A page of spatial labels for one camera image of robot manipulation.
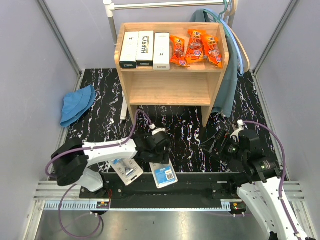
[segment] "metal rail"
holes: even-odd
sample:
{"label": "metal rail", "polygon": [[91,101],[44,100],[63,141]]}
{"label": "metal rail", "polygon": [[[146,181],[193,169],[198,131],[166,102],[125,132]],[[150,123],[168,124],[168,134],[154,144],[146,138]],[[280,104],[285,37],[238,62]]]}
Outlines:
{"label": "metal rail", "polygon": [[[130,9],[154,9],[154,8],[173,8],[173,7],[191,7],[191,6],[209,6],[209,5],[224,5],[223,0],[207,0],[207,1],[177,1],[177,2],[156,2],[156,3],[138,3],[138,4],[124,4],[115,5],[112,0],[103,0],[105,6],[106,15],[109,19],[109,25],[111,29],[111,34],[113,38],[114,46],[117,45],[118,34],[115,26],[114,11],[115,10],[130,10]],[[230,10],[232,15],[229,17],[234,18],[235,11],[234,8],[237,6],[232,6]]]}
{"label": "metal rail", "polygon": [[223,5],[223,4],[224,4],[223,0],[157,2],[157,3],[114,5],[114,10],[191,7],[191,6]]}
{"label": "metal rail", "polygon": [[299,4],[300,0],[291,0],[291,2],[289,3],[288,7],[286,8],[286,10],[284,11],[284,14],[280,20],[280,22],[278,23],[278,25],[276,26],[268,44],[266,45],[258,63],[256,64],[253,72],[255,74],[257,74],[261,68],[261,66],[263,65],[263,63],[265,62],[269,52],[271,51],[272,47],[274,46],[275,42],[277,41],[280,33],[282,32],[282,30],[284,29],[285,25],[287,24],[290,16],[292,15],[292,13],[294,12],[294,10],[296,9],[297,5]]}
{"label": "metal rail", "polygon": [[[61,200],[62,196],[69,189],[70,186],[58,186],[56,181],[40,181],[36,192],[34,194],[34,200]],[[102,201],[108,202],[109,199],[100,198],[79,198],[81,186],[75,186],[69,194],[65,197],[66,201]],[[303,202],[305,201],[304,195],[302,193],[300,184],[298,181],[285,181],[283,189],[290,202]],[[233,202],[232,199],[224,199],[227,202]]]}
{"label": "metal rail", "polygon": [[70,62],[70,64],[73,67],[73,70],[75,71],[75,73],[79,77],[81,75],[82,70],[79,67],[76,59],[72,55],[72,53],[67,45],[67,42],[65,41],[64,37],[62,36],[61,31],[58,28],[58,25],[57,25],[56,21],[54,20],[54,17],[46,4],[46,1],[45,0],[36,0],[36,2],[38,3],[41,11],[43,12],[48,24],[50,25],[50,27],[54,33],[54,35],[56,36],[57,41],[59,42],[60,46],[62,47],[66,58],[68,59],[68,61]]}

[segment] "orange snack bag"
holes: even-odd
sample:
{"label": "orange snack bag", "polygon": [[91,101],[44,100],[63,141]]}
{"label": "orange snack bag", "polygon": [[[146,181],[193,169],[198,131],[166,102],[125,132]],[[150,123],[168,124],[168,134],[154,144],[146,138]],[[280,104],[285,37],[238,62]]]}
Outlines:
{"label": "orange snack bag", "polygon": [[191,37],[185,55],[187,62],[195,63],[204,61],[204,49],[201,36],[206,34],[206,30],[189,29],[188,34],[190,34]]}
{"label": "orange snack bag", "polygon": [[185,40],[180,37],[172,36],[172,35],[170,35],[170,40],[172,41],[172,44],[173,44],[173,56],[170,59],[170,63],[174,63],[183,67],[190,67],[187,64],[186,57],[184,55]]}
{"label": "orange snack bag", "polygon": [[204,55],[207,56],[210,63],[222,69],[222,55],[218,48],[218,41],[216,36],[208,34],[202,36]]}

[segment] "gray cloth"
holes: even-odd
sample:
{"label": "gray cloth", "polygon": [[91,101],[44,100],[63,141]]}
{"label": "gray cloth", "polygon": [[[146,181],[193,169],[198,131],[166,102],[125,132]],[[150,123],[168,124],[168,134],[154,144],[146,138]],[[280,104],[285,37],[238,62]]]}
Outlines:
{"label": "gray cloth", "polygon": [[[199,9],[192,15],[190,22],[205,23],[211,22],[211,20],[203,9]],[[229,64],[226,68],[219,93],[215,99],[212,113],[223,113],[229,118],[233,110],[238,83],[238,55],[231,37],[226,39],[226,43],[229,50]]]}

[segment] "robotic arm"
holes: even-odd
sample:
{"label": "robotic arm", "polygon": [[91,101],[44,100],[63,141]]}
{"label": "robotic arm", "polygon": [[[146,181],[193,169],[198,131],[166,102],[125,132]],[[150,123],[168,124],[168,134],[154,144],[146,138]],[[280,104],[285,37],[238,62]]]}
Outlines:
{"label": "robotic arm", "polygon": [[264,156],[259,136],[245,129],[242,120],[233,129],[232,134],[218,131],[214,148],[210,148],[214,156],[242,162],[244,172],[230,181],[229,193],[241,198],[251,210],[264,232],[263,239],[312,240],[300,226],[283,189],[282,197],[279,195],[281,170],[278,162]]}
{"label": "robotic arm", "polygon": [[[164,128],[156,128],[152,134],[133,135],[126,143],[124,139],[111,142],[84,142],[73,139],[60,147],[52,156],[54,157],[67,151],[83,148],[60,157],[53,163],[57,184],[68,186],[77,184],[87,188],[90,192],[96,192],[104,187],[104,181],[100,173],[89,167],[105,161],[115,159],[143,159],[146,162],[169,164],[169,149],[171,141]],[[123,161],[125,172],[133,171]]]}
{"label": "robotic arm", "polygon": [[[105,189],[105,183],[100,173],[89,168],[94,164],[133,158],[168,164],[171,141],[165,129],[154,128],[151,128],[152,134],[133,135],[129,140],[100,143],[82,143],[80,139],[69,141],[51,156],[52,159],[58,158],[53,162],[57,184],[77,184],[97,193]],[[284,190],[279,194],[281,170],[278,162],[264,156],[259,136],[255,131],[245,129],[242,120],[233,129],[232,134],[218,131],[215,144],[208,151],[227,162],[238,160],[242,163],[244,172],[229,181],[228,191],[250,208],[264,232],[262,239],[314,240],[299,225]],[[126,174],[133,171],[125,162],[123,167]]]}

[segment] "blister package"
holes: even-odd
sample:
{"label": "blister package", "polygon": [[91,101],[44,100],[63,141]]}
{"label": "blister package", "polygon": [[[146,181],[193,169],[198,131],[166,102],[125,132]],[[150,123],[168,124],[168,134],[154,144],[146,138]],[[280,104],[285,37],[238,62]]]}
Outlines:
{"label": "blister package", "polygon": [[144,171],[134,159],[114,159],[108,161],[126,186],[140,177]]}
{"label": "blister package", "polygon": [[169,164],[150,163],[150,168],[158,189],[164,188],[178,182],[174,166],[169,160]]}
{"label": "blister package", "polygon": [[206,34],[205,30],[189,29],[190,40],[186,51],[185,59],[188,64],[204,61],[204,49],[202,35]]}
{"label": "blister package", "polygon": [[204,55],[208,58],[210,63],[222,69],[222,55],[218,48],[218,41],[216,36],[209,34],[202,36]]}
{"label": "blister package", "polygon": [[170,40],[173,46],[173,56],[170,59],[170,63],[174,63],[182,67],[190,67],[187,64],[185,57],[185,40],[173,35],[170,35]]}

